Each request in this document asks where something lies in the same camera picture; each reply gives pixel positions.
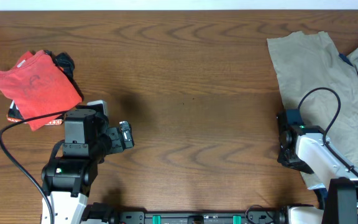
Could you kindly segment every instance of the folded red shirt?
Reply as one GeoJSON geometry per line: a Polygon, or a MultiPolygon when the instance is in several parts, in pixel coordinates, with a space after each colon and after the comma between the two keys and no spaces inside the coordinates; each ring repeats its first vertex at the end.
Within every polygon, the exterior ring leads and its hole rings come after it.
{"type": "MultiPolygon", "coordinates": [[[[26,52],[9,71],[0,71],[0,91],[15,101],[24,119],[69,110],[82,101],[66,75],[43,50],[26,52]]],[[[35,131],[58,117],[30,121],[35,131]]]]}

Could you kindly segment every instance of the gray cloth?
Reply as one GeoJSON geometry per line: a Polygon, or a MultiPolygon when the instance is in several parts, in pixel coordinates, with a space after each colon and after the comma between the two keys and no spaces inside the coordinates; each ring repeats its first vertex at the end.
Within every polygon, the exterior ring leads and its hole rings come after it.
{"type": "MultiPolygon", "coordinates": [[[[358,167],[358,49],[348,56],[352,67],[339,57],[326,32],[313,35],[295,32],[267,42],[284,108],[296,108],[302,97],[317,87],[332,88],[338,93],[342,108],[328,136],[358,167]]],[[[306,124],[325,129],[336,109],[335,96],[319,90],[303,102],[301,115],[306,124]]],[[[324,187],[314,174],[302,173],[302,177],[309,189],[324,187]]]]}

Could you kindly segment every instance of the beige cloth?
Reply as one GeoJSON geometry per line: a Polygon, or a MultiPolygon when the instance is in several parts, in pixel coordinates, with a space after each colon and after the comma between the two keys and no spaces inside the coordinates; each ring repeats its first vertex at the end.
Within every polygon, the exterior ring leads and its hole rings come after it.
{"type": "MultiPolygon", "coordinates": [[[[328,87],[341,98],[341,112],[328,132],[331,142],[358,167],[358,49],[348,56],[353,67],[339,57],[326,32],[267,39],[286,109],[296,108],[302,97],[317,87],[328,87]]],[[[301,115],[306,124],[327,127],[337,109],[335,96],[319,90],[303,102],[301,115]]],[[[324,187],[314,174],[304,174],[309,189],[324,187]]]]}

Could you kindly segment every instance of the wooden table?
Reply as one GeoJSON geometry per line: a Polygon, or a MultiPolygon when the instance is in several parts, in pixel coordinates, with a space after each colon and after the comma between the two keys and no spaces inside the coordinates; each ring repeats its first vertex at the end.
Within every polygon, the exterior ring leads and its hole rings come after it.
{"type": "MultiPolygon", "coordinates": [[[[135,148],[99,166],[88,203],[119,210],[245,210],[316,199],[277,163],[282,109],[266,38],[328,31],[358,47],[358,11],[0,12],[0,70],[28,50],[66,51],[85,102],[128,120],[135,148]]],[[[10,100],[0,92],[0,129],[10,100]]],[[[63,126],[4,138],[40,182],[63,126]]],[[[37,223],[41,196],[0,150],[0,223],[37,223]]]]}

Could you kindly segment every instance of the white wall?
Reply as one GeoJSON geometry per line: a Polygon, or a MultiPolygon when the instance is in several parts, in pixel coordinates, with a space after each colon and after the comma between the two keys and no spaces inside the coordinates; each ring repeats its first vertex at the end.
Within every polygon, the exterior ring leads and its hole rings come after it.
{"type": "Polygon", "coordinates": [[[358,0],[0,0],[0,11],[358,9],[358,0]]]}

